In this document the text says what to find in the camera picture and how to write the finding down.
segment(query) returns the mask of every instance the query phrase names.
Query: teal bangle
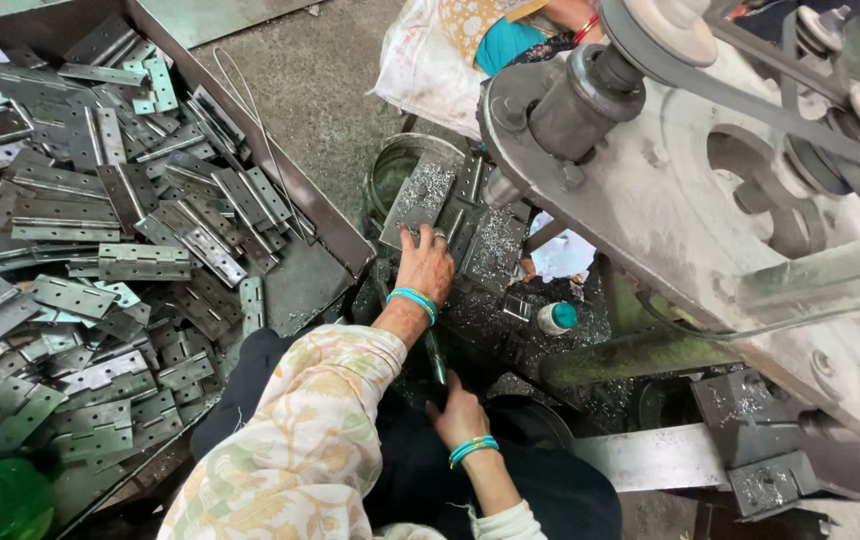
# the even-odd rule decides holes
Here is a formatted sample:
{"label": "teal bangle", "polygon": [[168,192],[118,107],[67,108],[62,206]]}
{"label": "teal bangle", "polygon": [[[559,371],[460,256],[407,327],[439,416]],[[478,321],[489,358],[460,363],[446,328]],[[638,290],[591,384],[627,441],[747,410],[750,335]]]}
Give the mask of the teal bangle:
{"label": "teal bangle", "polygon": [[496,439],[490,435],[470,439],[450,452],[450,469],[453,469],[454,465],[460,463],[460,460],[465,458],[467,454],[480,450],[481,448],[500,450],[500,445],[496,444]]}
{"label": "teal bangle", "polygon": [[426,312],[427,315],[430,316],[430,326],[433,326],[434,323],[437,322],[437,306],[423,293],[420,293],[412,288],[397,287],[387,295],[387,303],[389,303],[390,300],[396,297],[407,298],[416,302],[416,304],[423,308],[424,312]]}

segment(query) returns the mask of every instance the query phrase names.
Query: finger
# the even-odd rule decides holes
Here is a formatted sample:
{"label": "finger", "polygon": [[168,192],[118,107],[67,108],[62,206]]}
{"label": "finger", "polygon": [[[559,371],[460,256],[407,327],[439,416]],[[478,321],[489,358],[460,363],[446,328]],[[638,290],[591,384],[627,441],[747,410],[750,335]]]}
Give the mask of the finger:
{"label": "finger", "polygon": [[433,249],[439,252],[447,252],[447,237],[439,228],[433,230]]}
{"label": "finger", "polygon": [[446,370],[446,388],[451,393],[464,389],[464,386],[460,383],[460,377],[452,369]]}
{"label": "finger", "polygon": [[414,237],[410,233],[410,227],[400,224],[400,248],[403,251],[414,249]]}
{"label": "finger", "polygon": [[429,250],[433,245],[433,227],[426,223],[420,225],[420,247],[421,250]]}
{"label": "finger", "polygon": [[436,424],[437,419],[440,418],[440,410],[437,408],[434,402],[431,400],[427,400],[426,404],[423,406],[423,410],[426,411],[427,416],[430,417],[430,422]]}

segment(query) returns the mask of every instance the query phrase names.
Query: red bangle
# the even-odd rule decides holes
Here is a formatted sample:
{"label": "red bangle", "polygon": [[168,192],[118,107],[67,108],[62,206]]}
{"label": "red bangle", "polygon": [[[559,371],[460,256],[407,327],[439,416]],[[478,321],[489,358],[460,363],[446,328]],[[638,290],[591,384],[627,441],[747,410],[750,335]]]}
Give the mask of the red bangle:
{"label": "red bangle", "polygon": [[596,13],[593,13],[593,16],[586,21],[586,24],[584,24],[580,28],[580,30],[573,34],[573,44],[579,45],[580,42],[587,37],[587,34],[589,34],[591,30],[593,30],[593,27],[597,25],[597,21],[599,20],[600,17],[597,16]]}

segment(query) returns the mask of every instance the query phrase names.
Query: small bottle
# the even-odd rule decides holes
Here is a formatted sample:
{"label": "small bottle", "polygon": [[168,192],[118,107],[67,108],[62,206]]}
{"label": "small bottle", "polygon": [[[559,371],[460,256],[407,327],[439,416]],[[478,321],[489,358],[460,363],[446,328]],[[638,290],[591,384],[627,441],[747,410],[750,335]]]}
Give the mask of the small bottle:
{"label": "small bottle", "polygon": [[547,336],[566,334],[577,326],[577,310],[565,301],[556,301],[536,313],[536,325]]}

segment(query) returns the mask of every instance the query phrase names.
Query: green bottle cap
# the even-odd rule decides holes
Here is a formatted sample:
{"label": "green bottle cap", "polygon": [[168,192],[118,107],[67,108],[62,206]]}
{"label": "green bottle cap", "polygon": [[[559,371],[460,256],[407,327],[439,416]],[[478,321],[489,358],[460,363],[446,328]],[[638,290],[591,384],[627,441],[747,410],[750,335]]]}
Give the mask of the green bottle cap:
{"label": "green bottle cap", "polygon": [[550,317],[553,319],[553,324],[560,328],[571,329],[577,326],[577,310],[565,301],[558,301],[553,306]]}

